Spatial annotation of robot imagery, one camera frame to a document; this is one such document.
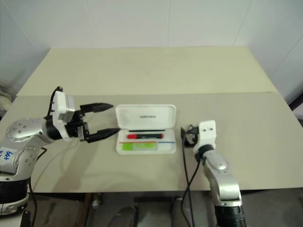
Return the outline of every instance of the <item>marker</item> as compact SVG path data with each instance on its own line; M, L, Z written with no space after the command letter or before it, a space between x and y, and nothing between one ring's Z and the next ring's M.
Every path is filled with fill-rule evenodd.
M127 135L128 139L162 139L163 134L129 134Z

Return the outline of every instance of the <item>silver robot arm segment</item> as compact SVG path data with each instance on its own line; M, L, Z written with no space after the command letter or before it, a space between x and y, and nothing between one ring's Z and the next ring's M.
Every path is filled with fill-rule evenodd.
M196 160L202 162L204 174L210 183L217 225L246 227L239 184L230 172L229 163L215 149L215 121L201 122L199 127L191 126L186 134L194 136L193 151Z
M0 181L30 178L40 149L53 142L46 133L46 120L21 119L9 126L0 143L0 170L9 174Z

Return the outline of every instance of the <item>floor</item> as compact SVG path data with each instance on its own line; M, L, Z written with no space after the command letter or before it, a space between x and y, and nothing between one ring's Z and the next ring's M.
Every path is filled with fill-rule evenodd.
M139 207L138 227L170 227L171 201L182 192L104 193L102 204L91 209L86 227L106 227L111 218L128 205ZM243 193L243 207L250 227L303 226L303 189L266 190ZM82 203L38 196L35 227L74 227ZM215 217L208 192L192 192L196 227L214 227ZM32 210L32 201L28 209Z
M173 193L162 193L171 196ZM139 207L138 227L170 227L170 206L168 201L138 202L135 193L106 193L103 205L94 211L89 227L106 227L113 215L123 206L136 204ZM303 203L300 200L303 189L267 190L244 194L243 206L246 221L250 227L302 227ZM196 227L214 227L212 204L207 192L193 192L194 217Z

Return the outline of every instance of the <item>table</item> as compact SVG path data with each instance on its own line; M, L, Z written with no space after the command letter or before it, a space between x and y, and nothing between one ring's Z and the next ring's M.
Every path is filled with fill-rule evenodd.
M174 59L179 63L170 65ZM174 104L177 151L122 156L115 152L116 135L90 144L59 140L46 146L35 166L35 192L184 190L180 127L210 119L217 124L217 149L242 190L303 186L303 129L246 47L51 50L0 122L0 139L14 120L45 116L57 85L74 95L76 107ZM88 114L86 120L91 133L117 126L114 108ZM186 157L192 173L191 149ZM209 190L202 171L192 190Z

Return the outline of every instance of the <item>wall tile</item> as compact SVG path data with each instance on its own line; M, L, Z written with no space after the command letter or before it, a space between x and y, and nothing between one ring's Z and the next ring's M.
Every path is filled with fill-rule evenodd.
M303 103L295 108L293 113L298 119L303 119Z
M287 12L286 7L272 0L254 0L235 42L236 45L248 45L269 76L302 35Z
M287 102L303 92L303 38L290 52L271 80Z
M300 32L303 32L303 1L302 0L269 0L276 10L276 15L285 18Z
M0 83L16 93L43 59L0 1Z
M171 0L170 46L232 45L250 0Z
M5 0L38 50L98 47L84 0Z
M166 46L168 0L87 0L104 47Z

